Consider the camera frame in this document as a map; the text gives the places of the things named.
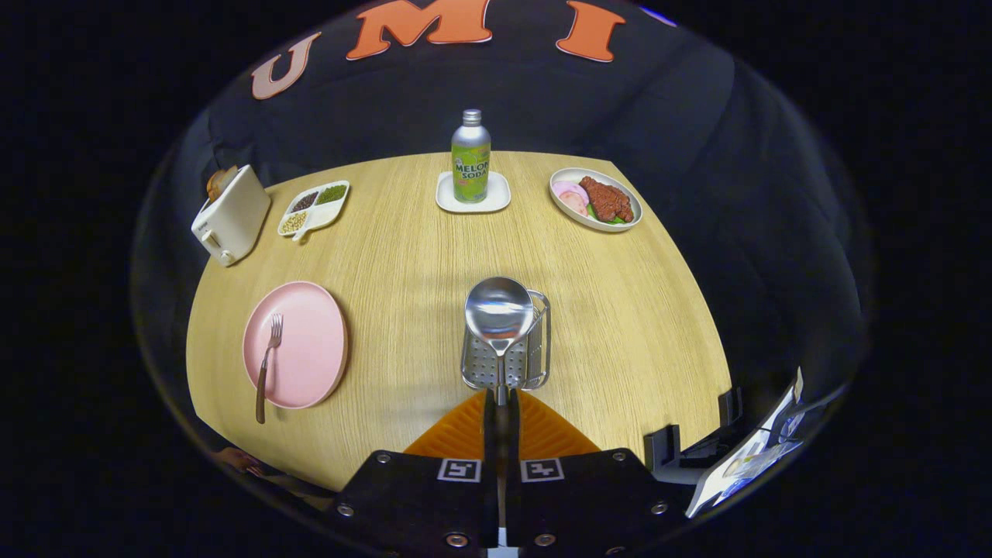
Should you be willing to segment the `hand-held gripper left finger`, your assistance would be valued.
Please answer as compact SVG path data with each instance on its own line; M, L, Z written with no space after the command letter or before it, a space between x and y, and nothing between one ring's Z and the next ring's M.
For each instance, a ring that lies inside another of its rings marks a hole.
M379 449L337 494L333 531L374 557L485 557L498 541L496 405L456 407L414 453Z

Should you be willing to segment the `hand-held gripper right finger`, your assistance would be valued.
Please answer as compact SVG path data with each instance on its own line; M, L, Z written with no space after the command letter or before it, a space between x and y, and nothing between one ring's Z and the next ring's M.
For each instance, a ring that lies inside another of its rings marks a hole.
M523 394L508 399L508 545L521 557L651 557L690 528L685 490L628 448L525 459Z

